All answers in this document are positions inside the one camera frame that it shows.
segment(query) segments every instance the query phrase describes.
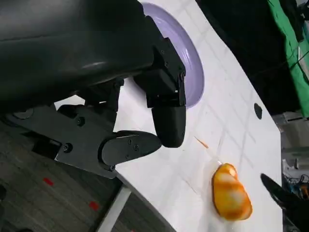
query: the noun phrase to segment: orange object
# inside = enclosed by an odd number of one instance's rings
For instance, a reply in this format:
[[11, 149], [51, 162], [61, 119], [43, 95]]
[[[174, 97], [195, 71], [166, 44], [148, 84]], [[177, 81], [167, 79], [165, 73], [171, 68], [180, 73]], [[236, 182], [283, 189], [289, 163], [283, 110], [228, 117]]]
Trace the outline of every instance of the orange object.
[[233, 165], [221, 165], [212, 178], [213, 202], [220, 216], [229, 221], [245, 220], [252, 213], [251, 201], [238, 180]]
[[206, 143], [204, 143], [203, 141], [199, 140], [198, 138], [196, 138], [205, 148], [209, 148], [208, 145]]

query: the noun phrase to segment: white table leg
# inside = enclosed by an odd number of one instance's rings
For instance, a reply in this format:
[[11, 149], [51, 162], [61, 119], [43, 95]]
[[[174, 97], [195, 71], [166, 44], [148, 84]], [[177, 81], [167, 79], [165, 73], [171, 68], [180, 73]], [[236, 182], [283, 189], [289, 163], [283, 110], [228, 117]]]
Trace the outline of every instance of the white table leg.
[[111, 232], [114, 227], [122, 209], [124, 208], [131, 190], [126, 186], [122, 186], [116, 198], [114, 199], [110, 209], [108, 210], [105, 218], [101, 222], [100, 226], [97, 229], [97, 232]]

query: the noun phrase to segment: red mark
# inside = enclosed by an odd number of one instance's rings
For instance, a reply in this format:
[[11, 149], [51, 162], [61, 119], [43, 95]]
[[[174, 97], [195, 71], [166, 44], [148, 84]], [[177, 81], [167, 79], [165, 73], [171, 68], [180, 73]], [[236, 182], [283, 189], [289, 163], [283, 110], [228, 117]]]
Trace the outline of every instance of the red mark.
[[45, 183], [47, 183], [48, 185], [50, 185], [50, 186], [53, 186], [53, 185], [54, 185], [53, 181], [51, 181], [51, 180], [48, 179], [48, 178], [44, 178], [43, 181], [44, 181]]
[[89, 207], [92, 208], [94, 211], [97, 211], [99, 205], [96, 202], [90, 202]]

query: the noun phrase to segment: green cloth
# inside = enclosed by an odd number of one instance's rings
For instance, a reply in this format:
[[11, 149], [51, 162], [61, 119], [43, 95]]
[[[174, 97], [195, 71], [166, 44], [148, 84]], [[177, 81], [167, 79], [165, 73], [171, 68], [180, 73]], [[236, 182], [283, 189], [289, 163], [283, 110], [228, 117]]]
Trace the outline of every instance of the green cloth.
[[[298, 61], [298, 47], [301, 49], [302, 55], [309, 51], [309, 43], [306, 39], [298, 42], [295, 32], [281, 8], [279, 0], [268, 0], [268, 5], [271, 9], [272, 15], [276, 21], [277, 26], [285, 35], [285, 53], [289, 67], [292, 67]], [[309, 54], [303, 58], [308, 66]], [[304, 73], [299, 65], [294, 65], [291, 70], [293, 82], [297, 91], [299, 103], [304, 117], [309, 117], [309, 84], [306, 82]]]

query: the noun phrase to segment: black cable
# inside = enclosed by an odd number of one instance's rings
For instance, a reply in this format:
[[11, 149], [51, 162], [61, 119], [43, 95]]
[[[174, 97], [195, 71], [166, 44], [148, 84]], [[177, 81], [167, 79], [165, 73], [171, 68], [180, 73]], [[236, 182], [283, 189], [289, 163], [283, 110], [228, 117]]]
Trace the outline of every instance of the black cable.
[[309, 53], [309, 51], [307, 51], [295, 64], [293, 64], [290, 69], [292, 69], [296, 64], [298, 64], [307, 54]]
[[256, 72], [255, 74], [253, 74], [253, 75], [250, 76], [250, 77], [252, 78], [252, 77], [255, 77], [255, 76], [257, 76], [257, 75], [259, 75], [259, 74], [261, 74], [261, 73], [265, 73], [265, 72], [268, 72], [268, 71], [272, 71], [272, 70], [281, 68], [283, 65], [285, 65], [285, 64], [289, 61], [290, 58], [292, 58], [292, 57], [294, 56], [294, 52], [295, 52], [295, 50], [298, 50], [298, 48], [299, 48], [299, 46], [297, 46], [295, 49], [293, 49], [292, 54], [291, 54], [285, 61], [283, 61], [282, 63], [280, 63], [280, 64], [278, 64], [278, 65], [276, 65], [276, 66], [273, 66], [273, 67], [271, 67], [271, 68], [269, 68], [269, 69], [265, 69], [265, 70], [258, 71], [258, 72]]

